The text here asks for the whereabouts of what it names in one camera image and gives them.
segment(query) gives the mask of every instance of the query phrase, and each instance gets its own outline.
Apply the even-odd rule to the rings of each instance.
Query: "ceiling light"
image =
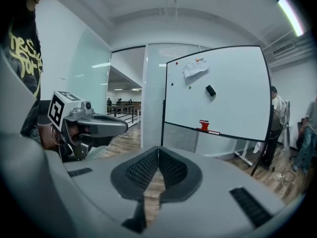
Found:
[[[282,7],[283,11],[285,12],[286,16],[288,17],[289,21],[291,22],[294,31],[296,33],[296,36],[303,35],[304,31],[301,27],[301,24],[292,9],[291,5],[289,4],[288,0],[279,0],[278,4]]]
[[[109,66],[109,65],[110,65],[110,62],[101,63],[101,64],[97,64],[97,65],[92,66],[92,68],[105,67],[105,66]]]

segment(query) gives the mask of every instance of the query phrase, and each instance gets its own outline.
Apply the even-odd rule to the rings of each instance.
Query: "railing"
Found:
[[[114,115],[114,117],[117,117],[120,119],[126,116],[129,116],[127,119],[122,119],[122,120],[127,121],[129,119],[132,119],[131,121],[127,123],[133,124],[136,117],[138,119],[138,122],[140,121],[141,106],[139,105],[107,106],[107,115]]]

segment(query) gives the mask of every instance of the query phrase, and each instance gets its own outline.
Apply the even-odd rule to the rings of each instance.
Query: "whiteboard stand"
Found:
[[[246,158],[247,151],[248,151],[248,149],[249,149],[250,141],[247,140],[247,142],[246,142],[246,144],[245,144],[245,146],[244,146],[242,155],[236,151],[237,142],[238,142],[238,140],[236,140],[235,143],[234,143],[233,153],[234,153],[235,155],[237,155],[241,160],[243,160],[244,162],[246,162],[246,163],[249,165],[249,167],[252,166],[253,163],[252,163],[251,161],[249,161],[249,160]]]

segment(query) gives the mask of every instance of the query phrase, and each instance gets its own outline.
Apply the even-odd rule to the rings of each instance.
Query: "wooden floor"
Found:
[[[141,148],[140,142],[141,126],[140,124],[137,124],[131,127],[125,134],[113,139],[107,150],[104,153],[99,154],[97,158],[107,158],[138,150]],[[246,157],[252,163],[256,163],[259,158],[259,153],[254,154],[252,151],[249,151]],[[253,170],[253,166],[248,167],[247,164],[238,157],[232,157],[226,161],[247,174],[250,174]],[[289,162],[289,155],[286,152],[283,152],[281,147],[278,147],[271,165],[271,167],[275,166],[275,172],[258,167],[253,178],[267,186],[286,204],[289,204],[299,194],[302,194],[305,191],[309,182],[312,180],[315,171],[315,169],[311,168],[308,175],[304,175],[301,171],[293,172],[291,164],[292,163]],[[164,190],[163,176],[158,170],[144,192],[145,213],[148,225],[155,219],[159,212],[159,196]]]

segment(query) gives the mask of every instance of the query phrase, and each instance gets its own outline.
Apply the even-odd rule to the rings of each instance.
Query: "whiteboard frame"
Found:
[[[259,46],[259,45],[238,45],[238,46],[228,46],[228,47],[221,47],[221,48],[215,48],[215,49],[210,49],[210,50],[204,50],[204,51],[199,51],[199,52],[196,52],[196,53],[192,53],[192,54],[190,54],[190,55],[186,55],[186,56],[183,56],[183,57],[181,57],[181,58],[177,58],[177,59],[174,59],[174,60],[171,60],[171,61],[167,62],[167,63],[166,63],[166,76],[165,76],[165,99],[163,100],[163,117],[162,117],[162,130],[161,130],[161,146],[163,146],[164,124],[165,124],[165,123],[171,124],[171,125],[174,125],[174,126],[178,126],[178,127],[187,128],[187,129],[190,129],[190,130],[195,130],[195,131],[198,131],[198,132],[207,133],[207,134],[209,134],[209,135],[216,135],[216,136],[227,137],[227,138],[233,138],[233,139],[242,139],[242,140],[248,140],[248,141],[254,141],[254,142],[267,142],[267,141],[268,141],[269,134],[270,134],[270,128],[271,128],[271,125],[272,125],[272,119],[273,119],[272,108],[270,109],[270,114],[269,114],[269,119],[268,119],[268,124],[267,124],[267,131],[266,131],[265,140],[257,140],[257,139],[251,139],[251,138],[237,137],[237,136],[231,136],[231,135],[222,134],[222,133],[219,133],[219,134],[211,134],[211,133],[209,133],[208,131],[203,131],[203,130],[201,130],[201,129],[191,128],[191,127],[182,126],[182,125],[179,125],[179,124],[174,124],[174,123],[166,122],[166,121],[165,121],[168,64],[171,63],[171,62],[175,62],[175,61],[177,61],[177,60],[180,60],[180,59],[183,59],[183,58],[186,58],[186,57],[190,57],[190,56],[193,56],[193,55],[196,55],[196,54],[204,53],[204,52],[209,52],[209,51],[219,50],[219,49],[227,49],[227,48],[237,48],[237,47],[258,47],[258,48],[260,48],[261,53],[262,53],[263,58],[264,58],[265,66],[266,66],[266,72],[267,72],[268,84],[269,84],[269,91],[270,91],[270,89],[271,89],[271,79],[270,79],[270,76],[269,76],[269,70],[268,70],[267,62],[266,62],[265,57],[264,57],[263,50],[262,50],[261,46]]]

